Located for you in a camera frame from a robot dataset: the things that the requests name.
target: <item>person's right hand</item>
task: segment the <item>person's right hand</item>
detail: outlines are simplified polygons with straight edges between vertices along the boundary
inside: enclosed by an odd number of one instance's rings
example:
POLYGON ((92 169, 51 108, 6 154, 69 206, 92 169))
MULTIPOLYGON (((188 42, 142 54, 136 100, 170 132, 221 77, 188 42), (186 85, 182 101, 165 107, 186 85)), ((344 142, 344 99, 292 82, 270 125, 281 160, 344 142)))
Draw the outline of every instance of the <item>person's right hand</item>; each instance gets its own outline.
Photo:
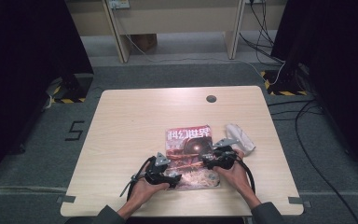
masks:
MULTIPOLYGON (((244 153, 241 150, 234 150, 237 152, 240 159, 243 160, 243 157, 245 156, 244 153)), ((261 202, 255 196, 255 193, 252 191, 246 171, 237 161, 234 162, 234 165, 229 170, 218 166, 215 166, 213 170, 222 175, 226 181, 237 190, 237 192, 248 203, 251 209, 261 204, 261 202)))
MULTIPOLYGON (((234 149, 234 151, 237 153, 240 160, 243 160, 244 153, 241 150, 237 149, 234 149)), ((224 176, 227 182, 235 189, 243 188, 245 186, 250 188, 246 171, 240 166, 237 161, 234 162, 234 165, 229 170, 218 166, 215 166, 213 170, 216 171, 218 174, 224 176)))

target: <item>wooden table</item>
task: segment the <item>wooden table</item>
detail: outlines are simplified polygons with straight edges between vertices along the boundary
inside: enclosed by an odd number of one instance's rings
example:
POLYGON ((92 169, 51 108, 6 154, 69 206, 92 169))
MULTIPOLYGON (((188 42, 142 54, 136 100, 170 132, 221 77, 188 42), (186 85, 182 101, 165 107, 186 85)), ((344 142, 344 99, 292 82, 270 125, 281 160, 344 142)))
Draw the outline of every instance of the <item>wooden table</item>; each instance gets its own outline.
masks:
MULTIPOLYGON (((226 137, 225 125, 238 124, 256 145, 244 158, 255 178, 262 202, 273 202, 283 215, 300 215, 302 204, 282 146, 258 87, 206 87, 105 91, 98 104, 67 196, 65 217, 96 216, 126 201, 119 194, 144 161, 165 150, 169 128, 208 124, 213 141, 226 137), (215 103, 206 100, 217 98, 215 103)), ((135 214, 137 217, 250 216, 240 194, 222 177, 221 188, 161 191, 135 214)))
POLYGON ((224 32, 229 59, 235 57, 244 0, 131 0, 129 9, 106 8, 119 59, 126 63, 131 43, 126 35, 224 32))

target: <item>gray carpet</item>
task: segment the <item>gray carpet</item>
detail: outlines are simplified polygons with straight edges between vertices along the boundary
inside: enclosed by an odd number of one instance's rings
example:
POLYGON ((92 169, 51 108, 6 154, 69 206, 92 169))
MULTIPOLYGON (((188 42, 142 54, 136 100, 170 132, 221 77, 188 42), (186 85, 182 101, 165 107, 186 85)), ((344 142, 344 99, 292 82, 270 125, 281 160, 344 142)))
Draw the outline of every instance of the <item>gray carpet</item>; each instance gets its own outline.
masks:
MULTIPOLYGON (((277 69, 256 63, 259 71, 277 69)), ((138 65, 95 67, 95 76, 85 103, 54 104, 41 113, 25 146, 26 152, 6 156, 0 164, 0 223, 64 223, 57 198, 64 195, 92 116, 103 90, 197 86, 257 85, 264 90, 268 104, 309 100, 312 96, 271 96, 263 80, 244 63, 138 65), (73 121, 82 130, 77 137, 69 133, 73 121)), ((297 111, 305 103, 272 105, 271 114, 297 111)), ((358 216, 358 162, 348 156, 329 120, 317 103, 298 120, 298 134, 314 165, 342 194, 358 216)), ((348 209, 310 164, 296 138, 295 112, 272 115, 289 162, 305 213, 285 217, 288 223, 355 223, 348 209)), ((129 223, 241 223, 240 218, 132 218, 129 223)))

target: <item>yellow and black tape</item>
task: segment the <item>yellow and black tape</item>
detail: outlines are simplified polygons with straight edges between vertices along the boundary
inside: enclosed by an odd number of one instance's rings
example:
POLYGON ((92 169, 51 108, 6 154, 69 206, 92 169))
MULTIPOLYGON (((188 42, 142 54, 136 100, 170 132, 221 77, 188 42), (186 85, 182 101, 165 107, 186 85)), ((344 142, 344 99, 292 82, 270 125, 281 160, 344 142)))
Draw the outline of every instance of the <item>yellow and black tape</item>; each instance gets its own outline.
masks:
POLYGON ((61 85, 58 86, 54 93, 53 93, 53 103, 58 103, 58 104, 73 104, 73 103, 84 103, 86 101, 85 97, 81 97, 81 98, 57 98, 56 95, 60 92, 61 89, 61 85))
POLYGON ((84 103, 86 98, 78 98, 78 99, 54 99, 54 103, 59 104, 73 104, 73 103, 84 103))
POLYGON ((266 86, 266 90, 267 93, 270 95, 307 95, 306 91, 287 91, 287 90, 273 90, 273 88, 271 88, 272 85, 270 85, 269 81, 266 79, 265 75, 266 72, 263 71, 260 73, 261 77, 263 77, 265 79, 264 85, 266 86))

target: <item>cardboard box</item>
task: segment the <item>cardboard box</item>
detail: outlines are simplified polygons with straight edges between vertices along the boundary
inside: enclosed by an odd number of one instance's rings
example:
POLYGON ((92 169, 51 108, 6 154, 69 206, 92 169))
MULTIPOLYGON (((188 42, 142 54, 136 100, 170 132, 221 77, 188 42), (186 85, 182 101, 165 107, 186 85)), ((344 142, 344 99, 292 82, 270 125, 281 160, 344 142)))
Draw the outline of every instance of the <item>cardboard box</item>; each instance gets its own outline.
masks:
POLYGON ((132 42, 142 51, 152 49, 157 45, 157 35, 131 35, 132 42))

